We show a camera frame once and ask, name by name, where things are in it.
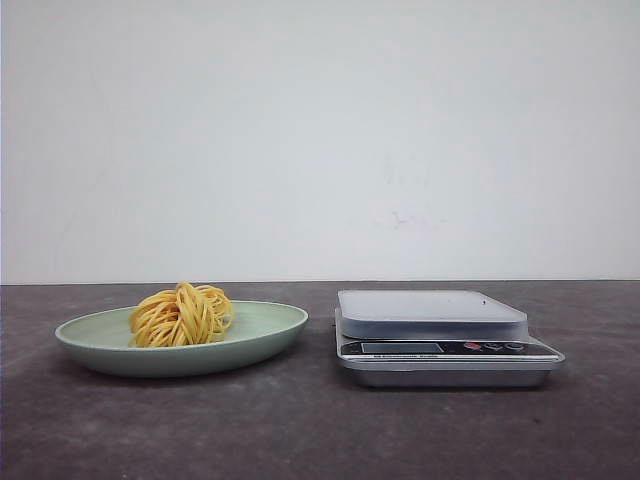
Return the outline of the yellow vermicelli noodle bundle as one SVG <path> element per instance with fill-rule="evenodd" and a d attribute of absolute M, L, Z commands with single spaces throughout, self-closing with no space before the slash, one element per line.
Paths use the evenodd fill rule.
<path fill-rule="evenodd" d="M 180 282 L 142 299 L 128 318 L 129 346 L 178 347 L 222 341 L 234 321 L 224 291 L 212 285 Z"/>

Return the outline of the silver digital kitchen scale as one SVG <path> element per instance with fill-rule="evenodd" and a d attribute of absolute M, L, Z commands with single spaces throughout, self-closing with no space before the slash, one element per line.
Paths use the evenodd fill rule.
<path fill-rule="evenodd" d="M 526 313 L 470 290 L 341 290 L 337 358 L 370 387 L 537 387 L 565 356 Z"/>

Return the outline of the light green plate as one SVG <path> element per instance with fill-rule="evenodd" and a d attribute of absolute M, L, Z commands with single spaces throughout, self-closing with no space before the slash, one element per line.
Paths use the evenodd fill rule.
<path fill-rule="evenodd" d="M 308 313 L 293 305 L 235 300 L 234 320 L 220 342 L 177 347 L 134 347 L 129 307 L 87 314 L 55 330 L 77 364 L 100 373 L 172 378 L 228 371 L 267 360 L 287 349 L 304 329 Z"/>

